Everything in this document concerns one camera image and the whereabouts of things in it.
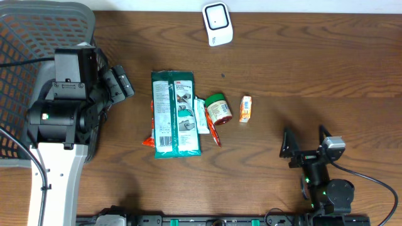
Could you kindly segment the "red Nescafe stick sachet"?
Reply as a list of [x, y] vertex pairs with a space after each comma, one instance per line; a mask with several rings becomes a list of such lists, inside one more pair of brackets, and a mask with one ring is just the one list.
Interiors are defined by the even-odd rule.
[[209, 130], [210, 130], [210, 133], [211, 133], [215, 143], [218, 145], [218, 147], [221, 148], [222, 146], [221, 146], [221, 142], [220, 142], [220, 139], [219, 139], [219, 135], [218, 135], [218, 133], [216, 131], [214, 123], [212, 122], [212, 119], [209, 116], [209, 113], [208, 113], [207, 109], [205, 109], [205, 116], [206, 116], [206, 120], [207, 120], [207, 124], [208, 124]]

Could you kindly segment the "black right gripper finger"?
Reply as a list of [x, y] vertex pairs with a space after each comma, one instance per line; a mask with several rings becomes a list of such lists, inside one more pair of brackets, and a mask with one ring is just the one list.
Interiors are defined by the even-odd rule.
[[294, 133], [289, 128], [283, 131], [283, 142], [280, 149], [281, 158], [291, 158], [297, 151], [297, 142]]
[[319, 125], [318, 130], [319, 130], [320, 145], [326, 148], [329, 147], [328, 138], [332, 137], [331, 133], [329, 133], [329, 131], [326, 129], [324, 125]]

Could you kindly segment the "green snack packet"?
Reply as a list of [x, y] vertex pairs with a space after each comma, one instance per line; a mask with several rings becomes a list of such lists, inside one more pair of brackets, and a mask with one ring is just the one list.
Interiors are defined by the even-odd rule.
[[192, 72], [151, 73], [155, 158], [200, 156]]

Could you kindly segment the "green lid jar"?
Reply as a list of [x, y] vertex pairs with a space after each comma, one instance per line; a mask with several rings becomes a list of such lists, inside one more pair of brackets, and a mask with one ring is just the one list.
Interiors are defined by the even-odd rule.
[[215, 126], [225, 124], [232, 119], [232, 112], [222, 93], [214, 94], [206, 98], [205, 106]]

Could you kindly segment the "small orange carton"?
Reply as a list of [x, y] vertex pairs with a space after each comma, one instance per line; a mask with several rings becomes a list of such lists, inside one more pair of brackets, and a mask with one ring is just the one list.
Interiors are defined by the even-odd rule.
[[248, 122], [251, 118], [252, 97], [245, 95], [240, 104], [239, 122]]

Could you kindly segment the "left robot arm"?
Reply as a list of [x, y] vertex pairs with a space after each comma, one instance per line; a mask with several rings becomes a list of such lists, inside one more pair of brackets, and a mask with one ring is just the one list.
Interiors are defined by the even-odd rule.
[[135, 91], [122, 66], [83, 43], [55, 50], [55, 77], [28, 111], [31, 196], [28, 225], [74, 225], [83, 166], [95, 153], [107, 110]]

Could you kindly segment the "pale green wipes packet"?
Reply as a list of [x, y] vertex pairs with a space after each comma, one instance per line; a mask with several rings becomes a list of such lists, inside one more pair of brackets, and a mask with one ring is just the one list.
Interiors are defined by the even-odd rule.
[[194, 100], [195, 106], [195, 119], [197, 121], [197, 130], [199, 134], [209, 134], [209, 127], [207, 124], [207, 118], [205, 115], [205, 101], [198, 97]]

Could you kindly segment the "red snack packet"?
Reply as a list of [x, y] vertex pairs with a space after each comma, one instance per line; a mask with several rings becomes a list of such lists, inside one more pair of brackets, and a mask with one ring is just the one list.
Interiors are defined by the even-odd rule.
[[142, 142], [142, 145], [155, 147], [155, 120], [154, 120], [154, 104], [151, 101], [151, 111], [152, 111], [152, 120], [151, 120], [151, 135], [147, 139]]

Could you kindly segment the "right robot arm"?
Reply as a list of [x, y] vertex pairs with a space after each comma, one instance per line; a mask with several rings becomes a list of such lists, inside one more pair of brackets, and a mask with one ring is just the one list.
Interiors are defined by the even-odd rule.
[[347, 180], [331, 179], [327, 169], [344, 151], [344, 140], [330, 135], [323, 126], [319, 127], [318, 148], [309, 151], [300, 150], [291, 129], [284, 129], [280, 157], [290, 160], [290, 168], [303, 170], [302, 190], [308, 192], [313, 208], [295, 217], [294, 225], [345, 225], [354, 199], [354, 185]]

